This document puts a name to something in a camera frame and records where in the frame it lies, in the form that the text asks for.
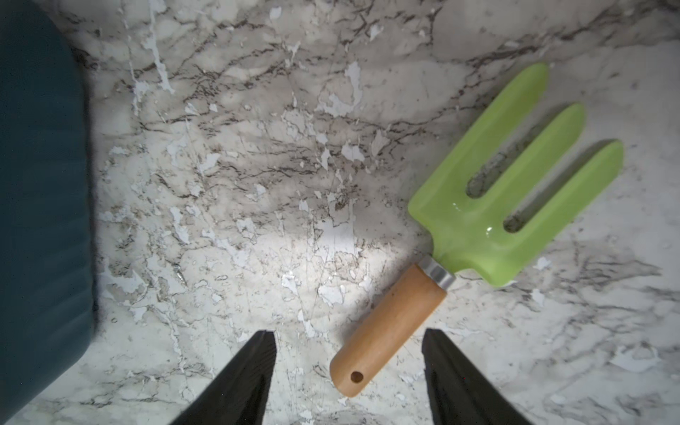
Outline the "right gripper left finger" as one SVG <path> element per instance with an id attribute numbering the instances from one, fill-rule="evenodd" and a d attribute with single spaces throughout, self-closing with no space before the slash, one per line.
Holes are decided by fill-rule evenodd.
<path id="1" fill-rule="evenodd" d="M 257 331 L 174 424 L 260 424 L 276 364 L 276 339 Z"/>

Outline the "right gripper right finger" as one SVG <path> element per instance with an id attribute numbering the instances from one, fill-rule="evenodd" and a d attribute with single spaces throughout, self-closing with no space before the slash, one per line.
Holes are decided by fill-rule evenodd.
<path id="1" fill-rule="evenodd" d="M 424 356 L 430 409 L 435 424 L 527 424 L 440 329 L 427 329 Z"/>

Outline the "green fork wooden handle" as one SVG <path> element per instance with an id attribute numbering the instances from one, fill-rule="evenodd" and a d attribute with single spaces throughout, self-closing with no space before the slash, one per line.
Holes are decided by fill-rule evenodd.
<path id="1" fill-rule="evenodd" d="M 506 229 L 506 219 L 581 136 L 585 111 L 576 103 L 553 118 L 483 196 L 469 195 L 469 182 L 534 109 L 548 79 L 542 63 L 517 74 L 409 201 L 433 252 L 402 274 L 332 359 L 330 377 L 344 396 L 366 388 L 442 303 L 458 272 L 472 269 L 489 285 L 508 284 L 618 176 L 624 147 L 612 140 L 522 228 Z"/>

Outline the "teal plastic storage box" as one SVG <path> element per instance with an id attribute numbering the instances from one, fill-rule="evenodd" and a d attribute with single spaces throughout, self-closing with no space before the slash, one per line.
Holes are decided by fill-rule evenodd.
<path id="1" fill-rule="evenodd" d="M 1 4 L 1 418 L 85 353 L 94 289 L 88 122 L 67 40 L 31 1 Z"/>

